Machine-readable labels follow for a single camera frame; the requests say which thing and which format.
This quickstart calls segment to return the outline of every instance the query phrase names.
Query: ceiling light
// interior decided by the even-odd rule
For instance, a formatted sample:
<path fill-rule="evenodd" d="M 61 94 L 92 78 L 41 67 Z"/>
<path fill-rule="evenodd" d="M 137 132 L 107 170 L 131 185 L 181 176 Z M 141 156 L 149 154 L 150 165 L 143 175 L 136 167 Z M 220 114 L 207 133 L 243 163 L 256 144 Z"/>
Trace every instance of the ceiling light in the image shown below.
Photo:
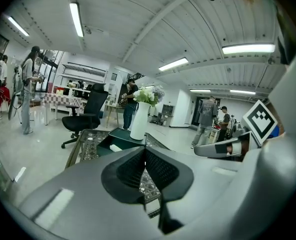
<path fill-rule="evenodd" d="M 206 90 L 206 89 L 191 89 L 190 90 L 191 92 L 193 93 L 210 93 L 211 91 L 210 90 Z"/>
<path fill-rule="evenodd" d="M 76 27 L 76 30 L 77 30 L 77 34 L 79 37 L 82 38 L 84 34 L 83 34 L 83 29 L 81 24 L 79 4 L 77 2 L 70 3 L 70 10 L 71 10 L 74 26 Z"/>
<path fill-rule="evenodd" d="M 28 32 L 26 32 L 12 17 L 8 17 L 9 21 L 17 27 L 18 30 L 20 30 L 26 37 L 29 36 Z"/>
<path fill-rule="evenodd" d="M 160 67 L 159 69 L 160 69 L 161 71 L 164 71 L 164 70 L 168 70 L 168 69 L 170 69 L 170 68 L 173 68 L 173 67 L 176 67 L 176 66 L 179 66 L 179 65 L 182 65 L 182 64 L 188 63 L 188 62 L 189 62 L 189 61 L 188 61 L 186 58 L 181 58 L 181 59 L 176 60 L 176 61 L 174 61 L 174 62 L 172 62 L 172 63 L 169 63 L 169 64 L 167 64 L 167 65 L 165 65 L 165 66 L 162 66 L 162 67 Z"/>
<path fill-rule="evenodd" d="M 222 47 L 224 54 L 237 53 L 273 53 L 275 45 L 271 43 L 239 44 Z"/>
<path fill-rule="evenodd" d="M 255 95 L 256 93 L 254 91 L 247 91 L 247 90 L 230 90 L 231 93 L 238 93 L 238 94 L 249 94 L 249 95 Z"/>

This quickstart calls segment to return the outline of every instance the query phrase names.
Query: gray t-shirt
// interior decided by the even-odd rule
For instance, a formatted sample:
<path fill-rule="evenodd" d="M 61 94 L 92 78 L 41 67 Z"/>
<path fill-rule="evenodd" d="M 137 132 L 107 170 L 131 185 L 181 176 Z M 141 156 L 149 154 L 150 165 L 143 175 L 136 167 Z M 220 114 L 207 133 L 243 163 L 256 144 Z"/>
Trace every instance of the gray t-shirt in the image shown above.
<path fill-rule="evenodd" d="M 27 59 L 22 67 L 22 80 L 25 81 L 26 79 L 32 78 L 32 59 Z M 27 86 L 24 86 L 24 90 L 31 93 L 31 80 Z"/>
<path fill-rule="evenodd" d="M 204 100 L 199 112 L 199 123 L 201 127 L 211 127 L 214 116 L 218 115 L 218 107 L 213 101 Z"/>

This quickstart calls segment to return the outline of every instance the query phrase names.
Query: black office chair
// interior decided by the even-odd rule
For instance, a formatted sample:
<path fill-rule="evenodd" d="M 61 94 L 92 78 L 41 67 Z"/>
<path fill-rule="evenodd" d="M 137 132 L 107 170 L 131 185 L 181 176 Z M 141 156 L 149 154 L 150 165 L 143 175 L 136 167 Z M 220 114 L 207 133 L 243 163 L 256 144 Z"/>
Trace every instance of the black office chair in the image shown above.
<path fill-rule="evenodd" d="M 104 84 L 95 84 L 90 92 L 90 96 L 86 107 L 84 108 L 84 114 L 80 116 L 76 115 L 76 109 L 78 106 L 68 105 L 67 108 L 72 109 L 73 116 L 65 116 L 62 118 L 64 127 L 70 131 L 73 131 L 71 140 L 63 142 L 61 148 L 65 148 L 66 144 L 74 143 L 79 137 L 79 132 L 84 129 L 95 129 L 100 124 L 100 109 L 108 97 L 108 92 L 104 91 Z"/>

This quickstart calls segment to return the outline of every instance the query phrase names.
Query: long hair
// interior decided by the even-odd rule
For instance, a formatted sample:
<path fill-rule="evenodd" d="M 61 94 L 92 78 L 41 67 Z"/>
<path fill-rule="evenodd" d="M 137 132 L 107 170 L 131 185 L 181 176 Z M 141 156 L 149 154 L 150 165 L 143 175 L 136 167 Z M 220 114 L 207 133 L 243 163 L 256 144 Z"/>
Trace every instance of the long hair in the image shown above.
<path fill-rule="evenodd" d="M 32 51 L 29 53 L 29 55 L 26 57 L 26 59 L 22 62 L 21 67 L 23 68 L 24 63 L 28 60 L 32 60 L 32 72 L 34 71 L 34 60 L 35 60 L 36 52 Z"/>

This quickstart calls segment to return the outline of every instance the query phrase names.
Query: white shirt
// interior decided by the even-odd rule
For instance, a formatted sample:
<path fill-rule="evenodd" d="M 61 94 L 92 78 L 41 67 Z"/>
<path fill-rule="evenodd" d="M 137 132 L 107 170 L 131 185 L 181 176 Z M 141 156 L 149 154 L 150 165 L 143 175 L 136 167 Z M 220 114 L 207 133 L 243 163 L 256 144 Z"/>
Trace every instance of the white shirt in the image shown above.
<path fill-rule="evenodd" d="M 33 61 L 31 59 L 28 59 L 23 67 L 22 67 L 22 79 L 23 81 L 32 78 L 32 65 L 33 65 Z M 31 93 L 31 80 L 29 82 L 29 84 L 27 86 L 24 86 L 24 90 L 28 91 Z"/>
<path fill-rule="evenodd" d="M 3 60 L 0 60 L 0 66 L 0 80 L 3 82 L 8 77 L 8 66 Z"/>

